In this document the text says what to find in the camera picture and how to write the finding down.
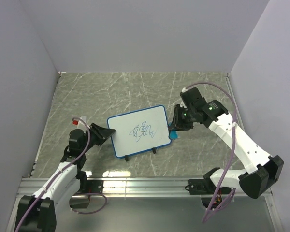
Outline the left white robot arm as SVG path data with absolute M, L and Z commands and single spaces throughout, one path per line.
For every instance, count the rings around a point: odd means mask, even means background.
M 77 125 L 83 124 L 85 128 L 76 128 L 69 133 L 69 144 L 48 181 L 34 194 L 24 195 L 20 199 L 14 231 L 53 232 L 60 208 L 68 206 L 72 196 L 104 196 L 101 189 L 91 188 L 82 168 L 87 160 L 85 153 L 95 145 L 102 145 L 116 130 L 94 123 L 88 125 L 80 118 L 73 121 Z

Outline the blue whiteboard eraser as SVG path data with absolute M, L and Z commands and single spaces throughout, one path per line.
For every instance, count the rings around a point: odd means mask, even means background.
M 178 139 L 178 135 L 177 135 L 177 132 L 175 130 L 171 130 L 170 133 L 169 133 L 169 138 L 171 140 L 176 140 Z

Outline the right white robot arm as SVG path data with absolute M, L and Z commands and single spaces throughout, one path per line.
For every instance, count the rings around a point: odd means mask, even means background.
M 256 199 L 278 181 L 284 165 L 283 159 L 271 156 L 258 146 L 233 121 L 232 115 L 219 101 L 202 102 L 199 105 L 192 103 L 188 108 L 177 104 L 169 130 L 188 131 L 194 123 L 204 125 L 229 148 L 234 148 L 234 154 L 244 168 L 228 171 L 214 168 L 203 179 L 190 180 L 188 186 L 192 195 L 213 194 L 220 188 L 223 194 L 228 194 L 232 188 L 238 188 L 250 198 Z

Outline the blue framed small whiteboard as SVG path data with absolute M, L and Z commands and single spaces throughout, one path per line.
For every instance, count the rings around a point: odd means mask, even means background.
M 170 145 L 166 109 L 157 105 L 107 119 L 116 130 L 111 136 L 115 156 L 119 159 Z

